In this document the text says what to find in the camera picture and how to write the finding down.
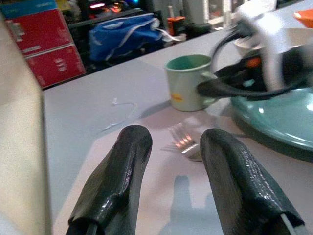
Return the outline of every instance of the mug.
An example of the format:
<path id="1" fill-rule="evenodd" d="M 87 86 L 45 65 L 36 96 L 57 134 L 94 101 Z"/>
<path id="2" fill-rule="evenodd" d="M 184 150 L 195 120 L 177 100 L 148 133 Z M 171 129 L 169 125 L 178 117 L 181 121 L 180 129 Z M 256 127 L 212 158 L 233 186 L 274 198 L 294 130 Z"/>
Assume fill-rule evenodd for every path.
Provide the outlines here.
<path id="1" fill-rule="evenodd" d="M 165 70 L 168 77 L 171 103 L 180 111 L 196 111 L 207 108 L 216 99 L 200 96 L 197 86 L 216 76 L 209 72 L 211 57 L 186 55 L 169 61 Z"/>

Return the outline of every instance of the table surface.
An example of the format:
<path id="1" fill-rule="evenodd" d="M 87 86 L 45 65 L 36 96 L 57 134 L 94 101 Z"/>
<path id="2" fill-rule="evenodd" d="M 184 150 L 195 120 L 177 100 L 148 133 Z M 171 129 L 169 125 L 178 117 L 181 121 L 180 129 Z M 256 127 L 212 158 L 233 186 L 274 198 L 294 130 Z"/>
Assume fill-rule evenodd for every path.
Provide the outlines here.
<path id="1" fill-rule="evenodd" d="M 272 14 L 279 14 L 286 27 L 303 27 L 292 13 L 308 6 L 310 0 Z M 168 149 L 172 141 L 168 128 L 178 122 L 185 123 L 197 140 L 207 128 L 234 134 L 272 174 L 313 231 L 313 164 L 292 158 L 297 149 L 286 146 L 290 154 L 281 153 L 264 145 L 261 139 L 266 137 L 260 133 L 240 129 L 227 98 L 198 112 L 170 106 L 164 64 L 181 55 L 210 54 L 226 34 L 222 30 L 204 35 L 44 91 L 55 235 L 65 234 L 86 179 L 120 130 L 133 123 L 146 126 L 154 140 L 136 234 L 223 234 L 203 165 Z M 234 45 L 228 44 L 217 64 L 223 67 L 239 58 Z M 113 106 L 114 100 L 120 105 Z M 118 124 L 104 130 L 114 123 Z"/>

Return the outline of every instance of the blue plastic bag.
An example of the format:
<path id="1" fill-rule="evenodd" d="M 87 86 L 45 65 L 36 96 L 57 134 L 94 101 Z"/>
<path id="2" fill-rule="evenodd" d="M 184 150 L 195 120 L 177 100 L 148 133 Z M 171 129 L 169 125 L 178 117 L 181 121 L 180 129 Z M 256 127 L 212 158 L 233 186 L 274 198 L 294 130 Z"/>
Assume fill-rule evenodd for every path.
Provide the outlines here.
<path id="1" fill-rule="evenodd" d="M 107 61 L 141 48 L 145 43 L 162 41 L 158 19 L 152 13 L 117 18 L 98 24 L 89 32 L 90 59 Z"/>

